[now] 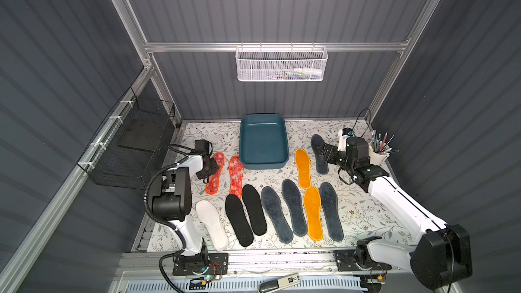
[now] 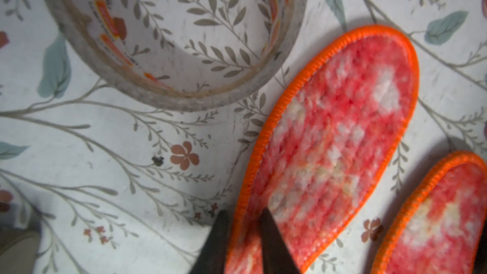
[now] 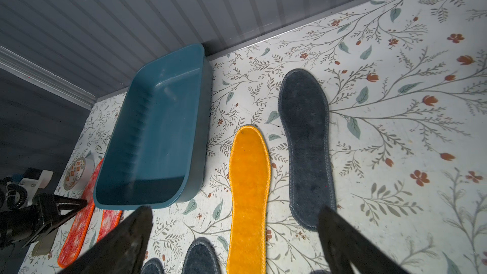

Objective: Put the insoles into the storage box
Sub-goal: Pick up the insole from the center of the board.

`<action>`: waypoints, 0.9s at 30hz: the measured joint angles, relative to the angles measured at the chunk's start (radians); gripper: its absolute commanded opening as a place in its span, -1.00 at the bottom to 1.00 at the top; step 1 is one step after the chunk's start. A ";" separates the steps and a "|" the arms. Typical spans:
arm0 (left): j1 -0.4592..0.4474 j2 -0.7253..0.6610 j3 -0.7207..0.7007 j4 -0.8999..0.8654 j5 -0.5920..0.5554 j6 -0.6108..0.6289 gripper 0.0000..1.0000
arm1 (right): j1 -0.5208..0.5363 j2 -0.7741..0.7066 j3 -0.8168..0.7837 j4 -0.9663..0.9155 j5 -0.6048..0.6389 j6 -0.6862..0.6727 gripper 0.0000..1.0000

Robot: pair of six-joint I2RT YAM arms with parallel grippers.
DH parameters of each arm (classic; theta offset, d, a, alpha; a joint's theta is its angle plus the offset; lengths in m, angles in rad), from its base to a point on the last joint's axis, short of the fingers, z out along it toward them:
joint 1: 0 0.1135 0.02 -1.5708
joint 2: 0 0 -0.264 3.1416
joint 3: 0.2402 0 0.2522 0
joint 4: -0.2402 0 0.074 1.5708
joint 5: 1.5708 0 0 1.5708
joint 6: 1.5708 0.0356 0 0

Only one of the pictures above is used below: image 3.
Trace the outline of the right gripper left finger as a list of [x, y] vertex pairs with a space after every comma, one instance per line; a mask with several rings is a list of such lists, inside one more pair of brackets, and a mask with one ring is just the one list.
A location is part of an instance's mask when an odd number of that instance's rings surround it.
[[153, 226], [152, 208], [141, 206], [62, 273], [140, 273]]

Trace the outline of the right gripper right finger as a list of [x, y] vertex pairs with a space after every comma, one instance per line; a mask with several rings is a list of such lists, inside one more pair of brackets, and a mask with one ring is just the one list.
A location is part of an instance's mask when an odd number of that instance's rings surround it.
[[317, 232], [331, 273], [406, 273], [328, 206], [318, 215]]

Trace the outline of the red patterned insole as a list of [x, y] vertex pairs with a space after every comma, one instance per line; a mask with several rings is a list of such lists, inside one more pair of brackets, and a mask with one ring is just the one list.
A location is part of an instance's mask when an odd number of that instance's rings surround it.
[[120, 222], [123, 211], [103, 210], [100, 231], [96, 242], [100, 242]]
[[95, 210], [95, 202], [93, 192], [95, 190], [96, 180], [100, 174], [103, 160], [96, 166], [86, 188], [84, 189], [81, 199], [86, 200], [87, 206], [81, 209], [74, 219], [70, 232], [63, 245], [63, 248], [58, 257], [58, 266], [65, 269], [71, 265], [79, 256], [83, 243], [88, 232], [88, 228]]

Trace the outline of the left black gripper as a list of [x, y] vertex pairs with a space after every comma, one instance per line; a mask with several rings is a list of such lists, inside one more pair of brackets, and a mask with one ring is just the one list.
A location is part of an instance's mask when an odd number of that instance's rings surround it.
[[1, 213], [1, 249], [27, 247], [67, 223], [88, 205], [86, 199], [39, 194], [33, 205]]

